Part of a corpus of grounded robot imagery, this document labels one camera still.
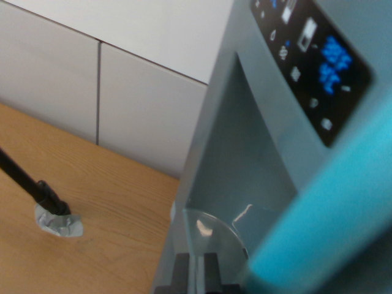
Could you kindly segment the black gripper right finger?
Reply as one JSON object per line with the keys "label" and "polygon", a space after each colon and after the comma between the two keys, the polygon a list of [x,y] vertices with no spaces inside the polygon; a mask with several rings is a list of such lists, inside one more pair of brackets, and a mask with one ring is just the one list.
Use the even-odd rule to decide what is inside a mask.
{"label": "black gripper right finger", "polygon": [[216,253],[204,254],[205,287],[222,287],[219,261]]}

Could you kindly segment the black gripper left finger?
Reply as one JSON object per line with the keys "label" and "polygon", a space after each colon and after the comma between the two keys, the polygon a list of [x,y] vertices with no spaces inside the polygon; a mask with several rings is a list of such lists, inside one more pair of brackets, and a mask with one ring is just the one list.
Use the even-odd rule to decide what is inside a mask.
{"label": "black gripper left finger", "polygon": [[172,274],[172,287],[188,287],[189,260],[189,253],[176,255]]}

